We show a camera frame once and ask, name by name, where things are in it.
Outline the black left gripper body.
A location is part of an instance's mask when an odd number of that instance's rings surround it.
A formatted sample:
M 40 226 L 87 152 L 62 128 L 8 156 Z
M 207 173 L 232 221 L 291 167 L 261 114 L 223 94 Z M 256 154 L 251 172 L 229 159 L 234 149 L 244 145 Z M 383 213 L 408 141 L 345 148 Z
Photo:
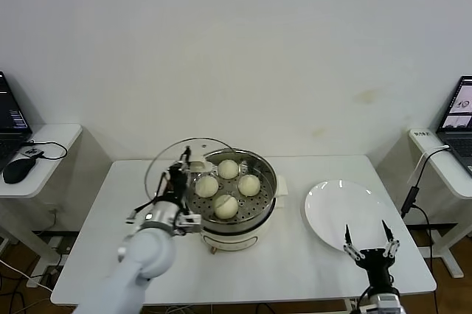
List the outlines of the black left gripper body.
M 170 179 L 167 181 L 162 201 L 177 205 L 184 212 L 188 212 L 188 175 L 181 165 L 172 165 L 168 170 Z

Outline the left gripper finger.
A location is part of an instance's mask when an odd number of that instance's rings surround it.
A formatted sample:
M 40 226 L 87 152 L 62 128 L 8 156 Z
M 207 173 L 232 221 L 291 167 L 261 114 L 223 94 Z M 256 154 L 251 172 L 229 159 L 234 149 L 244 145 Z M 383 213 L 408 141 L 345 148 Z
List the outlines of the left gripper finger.
M 186 169 L 190 168 L 190 157 L 192 155 L 192 151 L 189 145 L 187 145 L 184 149 L 184 152 L 180 155 L 179 161 L 185 166 Z
M 158 184 L 158 196 L 163 197 L 167 193 L 173 192 L 173 184 L 169 170 L 165 170 L 160 177 Z

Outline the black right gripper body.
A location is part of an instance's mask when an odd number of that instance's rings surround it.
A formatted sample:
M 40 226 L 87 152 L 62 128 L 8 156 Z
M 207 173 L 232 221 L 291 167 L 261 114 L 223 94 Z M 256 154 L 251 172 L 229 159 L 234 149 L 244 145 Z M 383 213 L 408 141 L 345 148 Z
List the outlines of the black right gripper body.
M 389 268 L 395 263 L 395 258 L 384 256 L 380 248 L 361 250 L 361 256 L 355 264 L 367 272 L 369 292 L 397 292 L 393 287 L 392 275 Z

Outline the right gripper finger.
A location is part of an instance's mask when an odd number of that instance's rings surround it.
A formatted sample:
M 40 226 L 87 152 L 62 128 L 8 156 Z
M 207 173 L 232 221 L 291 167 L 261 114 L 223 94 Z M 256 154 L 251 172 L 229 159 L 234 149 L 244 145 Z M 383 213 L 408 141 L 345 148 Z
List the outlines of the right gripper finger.
M 387 244 L 385 246 L 383 256 L 394 259 L 400 246 L 400 241 L 394 237 L 392 230 L 390 229 L 390 227 L 388 227 L 384 220 L 382 220 L 382 226 L 387 239 Z
M 343 249 L 356 262 L 364 258 L 364 255 L 353 245 L 350 229 L 347 224 L 345 225 Z

